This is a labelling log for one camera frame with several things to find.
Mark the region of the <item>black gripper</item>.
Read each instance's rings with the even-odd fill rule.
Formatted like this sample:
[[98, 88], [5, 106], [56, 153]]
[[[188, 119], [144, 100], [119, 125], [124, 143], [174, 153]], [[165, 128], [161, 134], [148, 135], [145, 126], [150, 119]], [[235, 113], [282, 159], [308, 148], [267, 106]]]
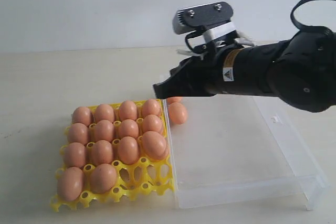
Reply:
[[172, 97], [212, 97], [216, 94], [236, 94], [232, 82], [223, 77], [224, 61], [234, 48], [222, 49], [215, 55], [189, 57], [170, 70], [170, 77], [155, 83], [158, 99]]

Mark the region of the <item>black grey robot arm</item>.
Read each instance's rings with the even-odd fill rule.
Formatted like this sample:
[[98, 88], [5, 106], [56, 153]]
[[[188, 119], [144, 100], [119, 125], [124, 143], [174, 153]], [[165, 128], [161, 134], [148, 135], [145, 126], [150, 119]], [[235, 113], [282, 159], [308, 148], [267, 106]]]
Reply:
[[335, 33], [311, 27], [274, 44], [244, 47], [234, 42], [181, 61], [153, 89], [159, 99], [253, 95], [322, 112], [335, 105]]

